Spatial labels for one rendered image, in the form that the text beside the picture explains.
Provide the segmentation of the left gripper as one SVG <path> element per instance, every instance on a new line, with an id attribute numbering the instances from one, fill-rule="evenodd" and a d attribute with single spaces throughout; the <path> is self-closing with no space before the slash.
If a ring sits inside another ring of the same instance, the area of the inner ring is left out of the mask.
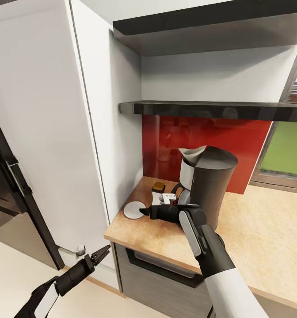
<path id="1" fill-rule="evenodd" d="M 69 278 L 74 287 L 95 271 L 95 266 L 100 264 L 100 262 L 109 254 L 109 248 L 111 248 L 111 244 L 92 253 L 91 257 L 89 254 L 85 255 L 84 259 L 68 270 Z"/>

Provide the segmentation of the paper coffee filter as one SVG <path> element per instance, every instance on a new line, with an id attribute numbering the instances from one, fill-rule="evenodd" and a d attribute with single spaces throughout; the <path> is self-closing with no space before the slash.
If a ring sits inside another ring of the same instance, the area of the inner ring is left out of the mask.
<path id="1" fill-rule="evenodd" d="M 206 149 L 206 145 L 201 146 L 197 149 L 180 149 L 180 151 L 184 155 L 184 157 L 187 159 L 187 161 L 190 163 L 190 165 L 194 167 L 195 164 L 198 163 L 205 149 Z"/>

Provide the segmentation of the bottle of coffee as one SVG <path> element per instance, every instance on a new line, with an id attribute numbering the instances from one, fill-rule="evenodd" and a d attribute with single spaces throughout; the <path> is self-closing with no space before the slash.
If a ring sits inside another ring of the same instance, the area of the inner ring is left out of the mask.
<path id="1" fill-rule="evenodd" d="M 165 185 L 162 182 L 155 182 L 152 187 L 152 205 L 160 205 L 161 201 L 159 200 L 160 195 L 165 191 Z"/>

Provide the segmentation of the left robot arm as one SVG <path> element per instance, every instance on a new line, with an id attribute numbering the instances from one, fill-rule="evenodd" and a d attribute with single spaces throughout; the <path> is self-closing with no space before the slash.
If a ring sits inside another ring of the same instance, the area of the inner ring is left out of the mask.
<path id="1" fill-rule="evenodd" d="M 59 294 L 63 297 L 73 287 L 95 271 L 95 266 L 109 254 L 111 244 L 92 253 L 86 254 L 84 244 L 75 246 L 77 264 L 61 276 L 55 276 L 31 293 L 30 300 L 20 309 L 14 318 L 47 318 Z"/>

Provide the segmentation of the saucer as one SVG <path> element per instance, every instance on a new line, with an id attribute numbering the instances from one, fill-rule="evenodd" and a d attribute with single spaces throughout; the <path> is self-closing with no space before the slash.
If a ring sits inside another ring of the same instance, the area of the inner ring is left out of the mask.
<path id="1" fill-rule="evenodd" d="M 131 202 L 125 206 L 124 214 L 131 219 L 138 219 L 143 216 L 140 208 L 146 208 L 145 204 L 139 201 Z"/>

